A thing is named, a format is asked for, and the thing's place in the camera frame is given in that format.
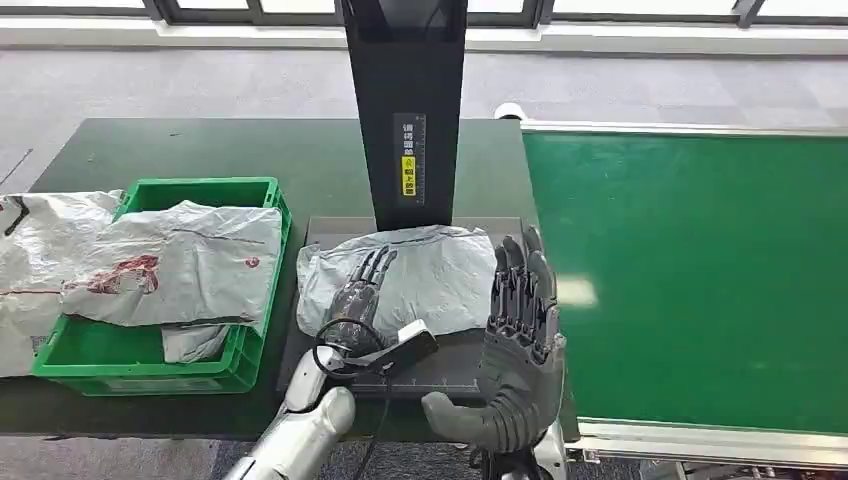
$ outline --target robotic arm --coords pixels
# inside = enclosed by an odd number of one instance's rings
[[[334,387],[321,396],[327,377],[352,379],[370,371],[389,382],[388,376],[438,348],[420,321],[401,329],[400,341],[374,330],[380,287],[396,257],[397,252],[388,247],[371,252],[336,292],[316,334],[317,344],[301,357],[277,416],[225,480],[314,478],[356,414],[347,388]]]
[[[535,228],[524,232],[524,245],[522,250],[506,237],[495,249],[497,270],[477,376],[488,405],[458,407],[437,392],[421,399],[436,433],[483,452],[484,478],[544,478],[534,449],[542,447],[543,437],[551,437],[546,448],[562,448],[557,414],[565,338],[558,331],[556,284]],[[400,342],[390,348],[384,347],[391,340],[373,329],[380,286],[395,257],[396,252],[384,247],[354,269],[316,335],[325,344],[301,358],[276,418],[226,480],[314,478],[356,413],[345,387],[331,388],[321,397],[326,378],[353,378],[356,373],[343,373],[350,369],[388,376],[435,351],[435,339],[420,321],[398,332]]]

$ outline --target robotic hand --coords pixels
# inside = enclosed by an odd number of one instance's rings
[[[390,340],[374,330],[380,287],[397,251],[383,247],[370,252],[354,269],[348,282],[333,297],[315,338],[340,350],[345,356],[361,357],[382,350]]]
[[[333,445],[350,429],[356,413],[350,390],[338,386],[322,396],[324,382],[328,375],[355,377],[356,373],[337,372],[348,367],[369,368],[370,363],[355,363],[354,357],[385,347],[385,340],[375,336],[372,325],[380,286],[396,256],[397,252],[384,247],[376,254],[371,252],[354,269],[336,293],[316,335],[319,343],[323,339],[323,345],[310,349],[300,359],[277,416],[226,480],[314,478]]]
[[[532,459],[532,447],[557,420],[562,396],[565,338],[559,333],[556,282],[539,232],[530,227],[523,238],[525,251],[509,236],[495,249],[497,270],[477,375],[488,404],[459,407],[438,392],[421,399],[437,434],[476,445],[490,458],[524,452]]]

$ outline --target green conveyor belt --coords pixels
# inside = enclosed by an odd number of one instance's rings
[[[524,143],[579,415],[848,433],[848,140]]]

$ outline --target silver robotic arm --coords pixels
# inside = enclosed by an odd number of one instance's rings
[[[400,348],[408,350],[409,345],[416,343],[415,339],[422,338],[420,335],[401,336],[409,338],[382,350],[386,339],[378,335],[375,338],[373,321],[380,287],[396,256],[397,252],[384,247],[371,252],[354,269],[348,282],[333,298],[324,326],[316,335],[326,345],[318,345],[301,357],[277,416],[250,454],[239,460],[225,480],[314,478],[333,445],[350,429],[356,414],[353,394],[347,388],[334,387],[321,395],[327,377],[348,367],[360,370],[372,365],[383,367],[380,354],[387,356],[386,363]],[[388,367],[395,363],[402,362],[391,362]],[[356,374],[338,375],[353,378]]]
[[[328,370],[342,365],[342,356],[328,346],[318,347]],[[233,467],[225,480],[310,480],[333,445],[353,424],[353,394],[334,387],[316,405],[327,378],[309,351],[294,372],[286,399],[250,454]]]

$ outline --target yellow label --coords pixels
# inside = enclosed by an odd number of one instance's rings
[[[404,197],[415,196],[415,157],[400,157],[400,191]]]

